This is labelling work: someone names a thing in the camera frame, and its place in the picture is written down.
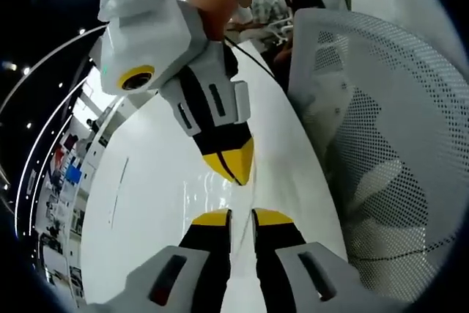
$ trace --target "perforated mesh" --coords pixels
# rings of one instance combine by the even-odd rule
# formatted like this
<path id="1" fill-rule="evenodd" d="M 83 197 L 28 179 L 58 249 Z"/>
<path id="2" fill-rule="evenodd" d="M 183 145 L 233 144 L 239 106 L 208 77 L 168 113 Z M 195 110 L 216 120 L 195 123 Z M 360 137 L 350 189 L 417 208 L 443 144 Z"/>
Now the perforated mesh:
<path id="1" fill-rule="evenodd" d="M 328 176 L 349 260 L 368 288 L 413 301 L 468 202 L 469 86 L 379 19 L 302 10 L 295 28 L 289 96 Z"/>

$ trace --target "black cable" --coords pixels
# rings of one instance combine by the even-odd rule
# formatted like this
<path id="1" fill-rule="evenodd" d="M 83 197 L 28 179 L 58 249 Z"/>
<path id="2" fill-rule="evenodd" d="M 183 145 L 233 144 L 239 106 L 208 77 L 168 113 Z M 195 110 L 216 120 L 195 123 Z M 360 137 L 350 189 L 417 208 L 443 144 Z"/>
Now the black cable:
<path id="1" fill-rule="evenodd" d="M 236 44 L 235 42 L 233 42 L 232 40 L 230 40 L 227 36 L 225 36 L 225 40 L 230 43 L 231 45 L 233 45 L 237 50 L 241 51 L 242 53 L 244 53 L 245 55 L 249 56 L 251 59 L 254 60 L 254 62 L 256 64 L 258 64 L 271 78 L 273 78 L 274 80 L 276 79 L 276 77 L 268 70 L 265 68 L 264 65 L 262 65 L 260 62 L 257 61 L 256 58 L 254 58 L 252 55 L 250 55 L 250 53 L 248 53 L 247 51 L 245 51 L 244 49 L 242 49 L 238 44 Z"/>

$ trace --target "curved light strip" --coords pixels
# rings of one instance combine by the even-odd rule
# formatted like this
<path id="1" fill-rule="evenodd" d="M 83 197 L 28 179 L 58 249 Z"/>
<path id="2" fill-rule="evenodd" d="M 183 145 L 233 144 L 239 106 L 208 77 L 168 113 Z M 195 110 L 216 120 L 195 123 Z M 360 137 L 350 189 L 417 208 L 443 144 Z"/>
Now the curved light strip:
<path id="1" fill-rule="evenodd" d="M 47 127 L 49 126 L 49 124 L 51 123 L 52 119 L 56 116 L 56 114 L 59 112 L 60 108 L 67 102 L 67 100 L 72 96 L 72 94 L 75 93 L 76 90 L 78 88 L 80 88 L 85 83 L 87 78 L 88 78 L 88 76 L 85 77 L 83 80 L 81 80 L 81 82 L 79 84 L 77 84 L 75 86 L 75 88 L 73 88 L 70 91 L 70 93 L 67 95 L 67 97 L 64 98 L 64 100 L 59 104 L 59 106 L 57 106 L 56 110 L 53 111 L 52 115 L 49 117 L 49 119 L 47 120 L 47 122 L 43 126 L 43 129 L 39 132 L 39 135 L 37 136 L 36 141 L 34 141 L 34 144 L 32 145 L 31 151 L 29 152 L 28 158 L 26 159 L 26 163 L 24 164 L 23 172 L 21 173 L 20 184 L 18 185 L 18 192 L 16 194 L 16 205 L 15 205 L 15 233 L 16 233 L 16 237 L 18 236 L 18 204 L 20 202 L 21 186 L 23 185 L 24 175 L 26 174 L 26 170 L 28 169 L 29 161 L 31 160 L 31 157 L 34 153 L 34 150 L 37 147 L 37 144 L 39 143 L 39 140 L 41 139 L 41 137 L 43 137 L 43 134 L 44 134 L 45 130 L 47 129 Z"/>
<path id="2" fill-rule="evenodd" d="M 83 34 L 80 34 L 78 36 L 76 36 L 75 38 L 72 38 L 71 40 L 69 40 L 68 42 L 65 42 L 64 44 L 60 45 L 59 47 L 55 48 L 52 52 L 50 52 L 49 54 L 47 54 L 46 56 L 44 56 L 35 66 L 33 66 L 31 68 L 31 70 L 28 72 L 27 75 L 23 76 L 21 78 L 21 80 L 19 80 L 17 82 L 17 84 L 13 87 L 13 89 L 11 90 L 10 93 L 8 93 L 8 96 L 5 98 L 4 102 L 2 103 L 2 105 L 0 106 L 0 114 L 3 112 L 3 110 L 5 109 L 5 106 L 7 106 L 8 102 L 10 101 L 11 97 L 16 93 L 16 91 L 18 90 L 19 86 L 21 86 L 23 84 L 23 82 L 29 77 L 31 76 L 34 71 L 36 71 L 36 69 L 41 66 L 42 64 L 44 64 L 44 62 L 46 62 L 48 59 L 50 59 L 52 56 L 54 56 L 55 54 L 59 53 L 63 48 L 67 47 L 69 44 L 72 44 L 74 42 L 76 42 L 77 40 L 79 40 L 80 38 L 84 37 L 84 36 L 87 36 L 88 34 L 91 34 L 91 33 L 94 33 L 96 31 L 99 31 L 100 29 L 104 29 L 107 25 L 102 25 L 102 26 L 99 26 L 99 27 L 96 27 L 95 29 L 90 29 L 88 32 L 85 32 Z"/>
<path id="3" fill-rule="evenodd" d="M 65 121 L 65 124 L 62 126 L 62 128 L 61 128 L 60 131 L 59 131 L 59 133 L 57 134 L 57 137 L 53 140 L 52 145 L 51 145 L 51 148 L 49 148 L 49 151 L 48 151 L 47 154 L 45 155 L 44 163 L 43 163 L 43 165 L 41 166 L 41 169 L 40 169 L 40 171 L 39 171 L 39 174 L 37 174 L 36 186 L 34 187 L 34 193 L 32 194 L 31 212 L 29 213 L 29 236 L 31 236 L 31 233 L 32 233 L 32 211 L 33 211 L 33 209 L 34 209 L 34 201 L 36 200 L 37 186 L 39 186 L 39 181 L 41 180 L 41 175 L 43 174 L 45 165 L 47 164 L 47 161 L 49 160 L 49 154 L 52 153 L 52 149 L 53 149 L 54 146 L 56 145 L 57 141 L 58 141 L 59 138 L 61 137 L 62 132 L 64 132 L 65 127 L 66 127 L 67 124 L 70 122 L 70 120 L 72 119 L 72 117 L 73 117 L 73 115 L 70 115 L 70 116 L 68 117 L 67 121 Z"/>

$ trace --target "glossy white surface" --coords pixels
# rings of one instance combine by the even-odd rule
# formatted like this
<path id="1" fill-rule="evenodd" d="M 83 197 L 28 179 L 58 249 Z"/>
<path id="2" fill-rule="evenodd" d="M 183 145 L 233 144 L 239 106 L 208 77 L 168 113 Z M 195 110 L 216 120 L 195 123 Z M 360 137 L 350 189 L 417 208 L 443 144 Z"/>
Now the glossy white surface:
<path id="1" fill-rule="evenodd" d="M 242 47 L 263 62 L 252 44 Z M 81 245 L 88 303 L 114 297 L 129 272 L 163 247 L 177 245 L 193 218 L 221 207 L 233 210 L 232 278 L 223 312 L 265 310 L 248 218 L 252 207 L 287 214 L 308 242 L 319 241 L 346 258 L 327 183 L 295 112 L 270 76 L 234 53 L 237 78 L 250 90 L 250 182 L 232 185 L 212 172 L 169 104 L 151 99 L 113 135 L 95 174 Z"/>

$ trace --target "white table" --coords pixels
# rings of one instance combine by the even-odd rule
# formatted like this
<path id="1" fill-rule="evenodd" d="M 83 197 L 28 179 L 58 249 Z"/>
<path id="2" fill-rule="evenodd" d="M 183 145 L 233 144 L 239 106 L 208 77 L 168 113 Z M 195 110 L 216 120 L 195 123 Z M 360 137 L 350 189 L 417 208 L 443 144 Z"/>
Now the white table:
<path id="1" fill-rule="evenodd" d="M 264 63 L 252 44 L 241 46 Z M 234 217 L 232 278 L 223 312 L 265 310 L 248 218 L 252 207 L 287 214 L 308 242 L 319 241 L 346 258 L 328 185 L 293 108 L 270 76 L 234 53 L 237 78 L 250 90 L 248 122 L 255 143 L 250 182 L 241 187 L 215 174 L 169 104 L 160 96 L 151 99 L 114 133 L 95 173 L 81 244 L 88 303 L 114 297 L 129 272 L 163 247 L 179 244 L 193 218 L 221 207 L 230 207 Z"/>

